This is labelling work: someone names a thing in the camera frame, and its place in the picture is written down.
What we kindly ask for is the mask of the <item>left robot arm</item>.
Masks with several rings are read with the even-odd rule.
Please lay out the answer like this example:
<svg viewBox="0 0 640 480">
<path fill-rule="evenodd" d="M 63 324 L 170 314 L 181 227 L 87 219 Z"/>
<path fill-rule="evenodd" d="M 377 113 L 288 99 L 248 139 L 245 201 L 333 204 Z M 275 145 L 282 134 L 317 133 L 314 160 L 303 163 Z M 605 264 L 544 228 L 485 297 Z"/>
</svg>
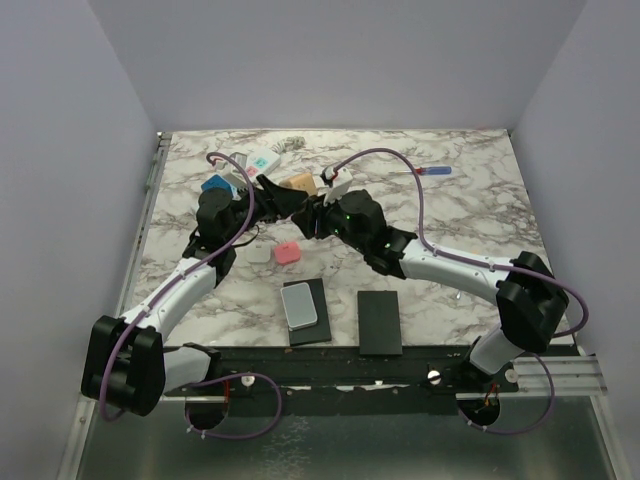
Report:
<svg viewBox="0 0 640 480">
<path fill-rule="evenodd" d="M 275 223 L 303 208 L 309 194 L 266 176 L 234 199 L 224 188 L 201 193 L 197 226 L 174 271 L 140 304 L 93 325 L 81 392 L 101 406 L 148 415 L 167 390 L 164 341 L 180 320 L 229 273 L 234 242 L 259 222 Z"/>
</svg>

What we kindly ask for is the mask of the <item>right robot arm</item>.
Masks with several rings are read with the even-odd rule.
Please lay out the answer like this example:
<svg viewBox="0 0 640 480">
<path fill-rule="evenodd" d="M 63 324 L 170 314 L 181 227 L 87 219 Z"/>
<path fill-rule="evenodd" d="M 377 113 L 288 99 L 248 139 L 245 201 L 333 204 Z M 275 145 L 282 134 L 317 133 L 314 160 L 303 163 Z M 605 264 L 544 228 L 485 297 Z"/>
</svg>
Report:
<svg viewBox="0 0 640 480">
<path fill-rule="evenodd" d="M 390 226 L 381 205 L 364 190 L 330 204 L 311 197 L 292 221 L 308 239 L 339 238 L 379 274 L 435 282 L 496 306 L 499 325 L 472 345 L 459 367 L 461 383 L 472 391 L 486 388 L 519 355 L 545 352 L 569 304 L 539 256 L 522 252 L 492 263 L 427 248 L 416 234 Z"/>
</svg>

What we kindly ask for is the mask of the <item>beige cube socket adapter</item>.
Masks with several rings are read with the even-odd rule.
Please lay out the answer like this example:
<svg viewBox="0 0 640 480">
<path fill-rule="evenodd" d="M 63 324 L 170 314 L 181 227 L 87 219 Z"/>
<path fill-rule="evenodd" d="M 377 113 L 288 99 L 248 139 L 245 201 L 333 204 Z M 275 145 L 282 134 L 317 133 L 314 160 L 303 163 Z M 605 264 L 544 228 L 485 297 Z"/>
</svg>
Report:
<svg viewBox="0 0 640 480">
<path fill-rule="evenodd" d="M 309 173 L 300 173 L 288 177 L 279 183 L 280 186 L 296 191 L 303 191 L 309 196 L 318 194 L 318 188 L 314 180 L 314 176 Z"/>
</svg>

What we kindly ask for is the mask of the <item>white folding plug adapter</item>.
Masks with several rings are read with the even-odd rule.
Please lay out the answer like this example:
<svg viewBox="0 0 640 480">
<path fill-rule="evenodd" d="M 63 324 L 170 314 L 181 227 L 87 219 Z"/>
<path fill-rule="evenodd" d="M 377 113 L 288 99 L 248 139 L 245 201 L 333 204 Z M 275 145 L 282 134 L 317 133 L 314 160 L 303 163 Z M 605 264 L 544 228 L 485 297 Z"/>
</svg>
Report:
<svg viewBox="0 0 640 480">
<path fill-rule="evenodd" d="M 249 245 L 246 247 L 246 260 L 250 264 L 266 264 L 272 258 L 272 247 L 269 245 Z"/>
</svg>

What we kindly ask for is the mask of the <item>pink plug adapter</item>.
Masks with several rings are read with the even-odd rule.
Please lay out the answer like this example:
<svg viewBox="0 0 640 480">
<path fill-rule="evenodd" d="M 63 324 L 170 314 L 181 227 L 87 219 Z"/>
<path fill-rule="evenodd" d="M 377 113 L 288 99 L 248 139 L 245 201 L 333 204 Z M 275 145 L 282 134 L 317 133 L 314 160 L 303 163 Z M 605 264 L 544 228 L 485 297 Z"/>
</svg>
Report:
<svg viewBox="0 0 640 480">
<path fill-rule="evenodd" d="M 274 257 L 278 265 L 289 265 L 301 259 L 301 250 L 297 242 L 278 244 L 273 249 Z"/>
</svg>

